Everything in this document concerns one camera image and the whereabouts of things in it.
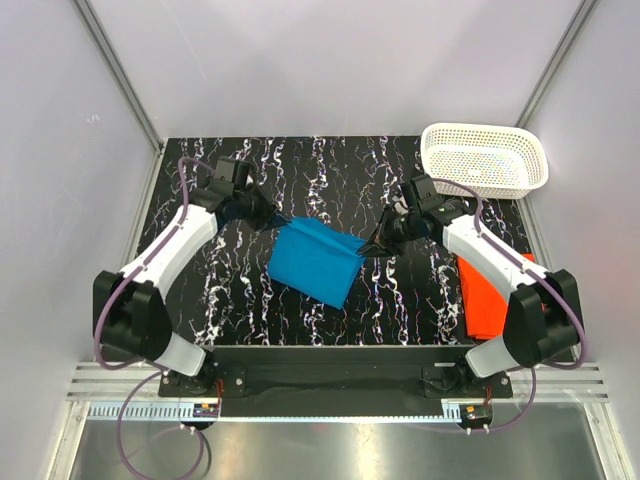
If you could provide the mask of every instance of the robotic arm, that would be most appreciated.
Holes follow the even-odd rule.
[[[525,272],[529,270],[551,285],[582,324],[578,288],[571,274],[565,270],[548,272],[516,253],[481,222],[476,223],[462,201],[445,202],[429,175],[402,184],[401,192],[393,205],[385,207],[359,253],[392,256],[401,254],[408,241],[431,239],[468,261],[508,302],[503,334],[469,350],[456,365],[456,378],[451,381],[477,383],[504,370],[533,367],[578,343],[578,332],[565,309]]]
[[[253,182],[252,169],[247,162],[220,159],[215,174],[191,192],[186,212],[180,207],[142,255],[118,273],[98,275],[93,285],[94,335],[114,290],[141,269],[108,312],[100,339],[103,344],[179,372],[196,384],[213,384],[214,362],[205,362],[211,353],[173,333],[165,298],[187,262],[224,225],[244,220],[253,230],[265,231],[288,223]],[[146,265],[145,259],[157,249],[153,262]]]

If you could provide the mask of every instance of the gray wall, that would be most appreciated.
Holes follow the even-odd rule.
[[[0,0],[0,478],[43,478],[152,152],[68,0]]]
[[[579,0],[91,0],[162,136],[513,125]]]
[[[550,164],[531,194],[556,268],[575,274],[600,364],[640,472],[640,2],[600,2],[529,129]]]

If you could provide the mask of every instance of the basket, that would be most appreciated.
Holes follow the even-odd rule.
[[[422,133],[420,153],[425,173],[467,185],[485,198],[522,198],[549,178],[540,140],[520,128],[436,123]],[[442,182],[436,189],[470,196]]]

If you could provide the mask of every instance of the black marble tabletop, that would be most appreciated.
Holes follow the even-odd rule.
[[[247,160],[265,193],[290,216],[308,216],[364,239],[383,205],[420,164],[419,137],[190,138],[169,140],[139,252],[179,206],[177,162]],[[198,175],[188,167],[191,185]],[[515,202],[486,204],[484,221],[529,252]],[[176,279],[167,296],[174,327],[202,345],[425,345],[465,341],[455,256],[413,242],[401,257],[368,259],[344,308],[324,306],[272,282],[267,265],[277,231],[226,227]]]

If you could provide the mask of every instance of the blue cloth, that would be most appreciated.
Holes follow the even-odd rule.
[[[342,308],[364,263],[364,240],[331,230],[315,218],[294,218],[280,229],[267,272],[316,300]]]

